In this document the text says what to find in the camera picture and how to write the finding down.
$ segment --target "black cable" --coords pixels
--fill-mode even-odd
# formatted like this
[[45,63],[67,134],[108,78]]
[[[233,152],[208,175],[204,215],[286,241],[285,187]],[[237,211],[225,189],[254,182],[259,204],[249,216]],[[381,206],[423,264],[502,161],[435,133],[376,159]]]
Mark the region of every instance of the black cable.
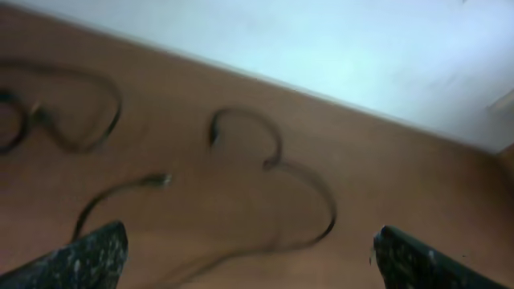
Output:
[[30,117],[16,97],[7,90],[0,91],[0,103],[11,107],[19,118],[19,130],[16,132],[16,135],[7,141],[7,144],[0,146],[0,154],[5,154],[17,147],[25,139],[29,132]]
[[102,201],[107,200],[108,198],[117,195],[119,193],[124,193],[127,189],[131,189],[139,186],[152,186],[152,187],[163,187],[167,186],[171,182],[171,176],[166,173],[156,173],[151,174],[146,177],[137,179],[135,181],[129,181],[123,183],[121,185],[115,185],[112,188],[106,189],[98,193],[89,203],[82,209],[80,215],[75,224],[75,229],[73,230],[73,235],[71,236],[71,241],[76,241],[84,228],[84,224],[88,220],[89,214],[93,211],[93,209]]
[[46,75],[66,75],[72,77],[78,77],[85,80],[88,80],[96,85],[102,87],[107,90],[109,94],[116,101],[116,112],[114,117],[111,120],[109,126],[105,129],[102,135],[93,142],[89,144],[80,144],[69,140],[58,128],[54,118],[43,107],[36,108],[33,112],[23,107],[20,99],[11,99],[12,103],[17,103],[19,106],[19,111],[23,114],[24,120],[30,120],[27,123],[28,126],[25,127],[24,134],[21,135],[21,131],[19,135],[21,135],[20,139],[16,142],[11,141],[6,146],[2,146],[0,148],[0,153],[7,153],[11,149],[14,149],[19,143],[27,136],[28,131],[32,125],[42,124],[50,137],[54,140],[54,142],[62,149],[71,152],[71,153],[90,153],[92,150],[97,149],[101,144],[103,144],[112,130],[116,127],[118,120],[121,116],[123,97],[121,95],[120,89],[115,85],[115,83],[110,80],[107,76],[99,75],[92,71],[87,71],[83,68],[74,68],[74,67],[65,67],[61,65],[49,64],[49,63],[41,63],[34,60],[28,59],[17,59],[17,58],[7,58],[0,59],[0,69],[19,69],[23,71],[30,71],[37,74],[46,74]]
[[326,226],[326,228],[320,232],[316,237],[309,239],[304,242],[294,242],[292,244],[288,244],[282,247],[273,247],[273,246],[263,246],[255,249],[243,249],[236,250],[221,257],[213,260],[210,263],[207,263],[203,267],[200,267],[195,272],[190,275],[187,275],[185,278],[179,280],[172,287],[180,287],[181,285],[188,283],[190,280],[197,278],[200,275],[204,275],[209,271],[213,270],[215,267],[223,264],[226,261],[232,260],[233,258],[245,257],[250,255],[257,254],[274,254],[274,253],[285,253],[294,250],[302,250],[307,249],[311,246],[316,245],[318,242],[326,238],[330,232],[333,230],[333,227],[336,224],[337,219],[337,203],[334,199],[330,188],[324,182],[323,178],[319,176],[316,172],[311,170],[305,165],[297,164],[291,161],[284,161],[282,158],[283,152],[283,141],[282,136],[280,135],[278,126],[274,124],[271,120],[267,119],[260,114],[253,112],[251,110],[245,108],[223,108],[216,111],[211,119],[209,125],[209,146],[212,147],[216,141],[219,139],[219,127],[218,122],[221,116],[226,116],[229,114],[235,114],[240,116],[249,116],[254,120],[260,122],[273,136],[275,140],[275,152],[269,158],[267,158],[263,163],[263,169],[266,171],[272,169],[282,169],[284,172],[291,174],[293,177],[296,177],[310,185],[324,200],[328,212],[330,214],[330,222]]
[[280,134],[278,126],[268,118],[246,108],[222,108],[214,113],[209,125],[209,147],[215,145],[219,139],[219,121],[224,116],[230,114],[250,117],[253,120],[257,120],[273,137],[273,141],[275,142],[275,151],[269,158],[267,158],[264,161],[263,167],[265,169],[271,169],[273,166],[277,165],[282,160],[284,142],[282,141],[282,136]]

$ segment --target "white wall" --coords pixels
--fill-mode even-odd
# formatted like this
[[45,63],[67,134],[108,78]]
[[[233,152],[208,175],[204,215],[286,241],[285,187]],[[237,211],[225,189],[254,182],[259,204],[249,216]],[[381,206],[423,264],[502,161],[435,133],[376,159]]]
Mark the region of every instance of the white wall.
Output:
[[10,0],[498,152],[513,0]]

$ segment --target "cable plug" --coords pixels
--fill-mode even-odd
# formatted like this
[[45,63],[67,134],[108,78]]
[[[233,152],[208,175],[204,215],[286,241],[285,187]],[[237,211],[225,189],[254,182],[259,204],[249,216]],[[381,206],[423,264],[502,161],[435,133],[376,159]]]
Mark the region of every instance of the cable plug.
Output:
[[151,185],[155,187],[166,187],[171,182],[171,175],[168,173],[154,173],[141,179],[142,185]]

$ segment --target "brown floor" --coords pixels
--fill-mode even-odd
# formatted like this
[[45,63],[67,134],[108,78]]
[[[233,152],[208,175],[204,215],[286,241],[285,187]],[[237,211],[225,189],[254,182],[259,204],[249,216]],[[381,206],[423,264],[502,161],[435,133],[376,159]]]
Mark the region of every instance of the brown floor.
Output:
[[[207,152],[208,116],[229,104],[279,123],[286,155],[318,170],[335,191],[339,220],[311,250],[234,260],[185,287],[383,288],[368,257],[384,224],[514,287],[514,200],[488,155],[11,8],[0,8],[0,33],[1,57],[103,71],[126,95],[119,127],[101,151],[66,154],[38,130],[2,157],[0,271],[64,244],[81,207],[99,190],[159,170],[174,173],[172,187],[113,198],[88,223],[91,229],[120,218],[128,228],[130,258],[120,288],[171,284],[183,263],[267,242],[277,218],[284,242],[312,234],[326,222],[323,207],[296,181],[259,170],[271,142],[258,126],[227,119],[226,138]],[[74,136],[96,116],[108,119],[108,101],[88,94],[94,88],[87,84],[14,72],[0,79],[28,103],[44,100]]]

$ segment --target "wire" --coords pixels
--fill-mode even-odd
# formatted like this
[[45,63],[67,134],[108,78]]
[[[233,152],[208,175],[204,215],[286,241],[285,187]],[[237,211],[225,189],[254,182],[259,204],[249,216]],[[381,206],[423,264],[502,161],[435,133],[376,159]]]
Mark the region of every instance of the wire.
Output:
[[29,119],[25,108],[15,99],[15,97],[7,90],[0,90],[0,103],[10,106],[19,118],[19,130],[16,135],[7,144],[0,146],[0,154],[8,153],[11,149],[17,147],[29,132]]
[[221,108],[217,110],[209,125],[209,147],[212,148],[219,140],[220,131],[219,131],[219,121],[224,117],[230,114],[250,117],[253,120],[257,120],[273,137],[273,141],[275,142],[275,151],[273,154],[267,158],[263,167],[265,169],[271,169],[271,167],[278,165],[282,160],[282,152],[284,150],[284,142],[282,141],[282,136],[280,134],[280,130],[278,126],[269,120],[268,118],[261,116],[257,112],[253,112],[250,109],[246,108]]
[[218,122],[220,121],[222,116],[227,116],[229,114],[235,114],[240,116],[249,116],[250,118],[257,120],[260,122],[273,136],[275,140],[275,152],[268,157],[263,163],[263,169],[266,171],[270,171],[272,169],[281,169],[284,172],[291,174],[293,177],[296,177],[303,181],[305,184],[311,186],[324,200],[325,205],[327,206],[328,213],[330,214],[330,222],[325,227],[325,229],[320,232],[316,237],[309,239],[304,242],[294,242],[292,244],[288,244],[282,247],[273,247],[273,246],[263,246],[254,249],[244,249],[244,250],[235,250],[230,253],[224,254],[221,257],[216,258],[210,263],[200,267],[195,272],[186,277],[180,279],[178,282],[172,285],[173,288],[180,287],[181,285],[190,282],[192,279],[195,279],[201,275],[204,275],[215,267],[232,260],[234,258],[246,257],[251,255],[258,254],[275,254],[275,253],[286,253],[295,250],[303,250],[307,249],[311,246],[316,245],[318,242],[326,238],[330,232],[333,230],[336,219],[337,219],[337,203],[330,191],[328,185],[324,182],[323,178],[319,176],[316,172],[311,170],[305,165],[301,165],[292,161],[285,161],[282,158],[283,152],[283,141],[282,136],[280,135],[278,126],[274,124],[271,120],[267,119],[260,114],[253,112],[251,110],[245,108],[222,108],[214,113],[209,125],[209,146],[212,147],[217,143],[219,139],[219,126]]
[[151,186],[151,187],[164,187],[167,186],[171,182],[171,175],[166,173],[156,173],[151,174],[146,177],[137,179],[135,181],[129,181],[123,183],[121,185],[115,185],[112,188],[106,189],[98,193],[89,203],[82,209],[80,215],[75,224],[75,229],[73,230],[73,235],[71,236],[70,243],[76,241],[84,228],[84,224],[88,220],[89,215],[95,209],[98,204],[102,201],[107,200],[110,197],[113,197],[117,194],[124,193],[127,189],[131,189],[139,186]]
[[112,118],[111,123],[102,133],[102,135],[97,140],[94,140],[89,144],[81,144],[69,140],[59,130],[54,118],[48,110],[46,110],[43,107],[38,107],[33,112],[31,112],[30,110],[23,107],[20,99],[13,96],[8,104],[10,104],[13,107],[15,104],[17,106],[17,110],[20,112],[20,114],[22,114],[23,119],[30,120],[28,121],[30,125],[27,127],[23,127],[26,129],[25,131],[23,131],[23,134],[20,130],[20,133],[18,134],[20,136],[19,140],[11,141],[6,146],[2,146],[0,148],[0,153],[7,153],[11,149],[17,147],[20,144],[20,142],[27,136],[30,126],[35,124],[42,124],[46,129],[47,133],[50,135],[50,137],[54,140],[54,142],[63,150],[71,153],[90,153],[91,151],[97,149],[107,140],[107,138],[110,136],[110,134],[116,127],[118,120],[121,117],[123,97],[121,95],[120,89],[107,76],[103,76],[92,71],[87,71],[83,68],[65,67],[61,65],[48,64],[29,59],[18,58],[0,59],[0,69],[20,69],[23,71],[30,71],[37,74],[67,75],[86,79],[107,90],[109,94],[113,97],[113,99],[116,101],[116,112],[114,114],[114,117]]

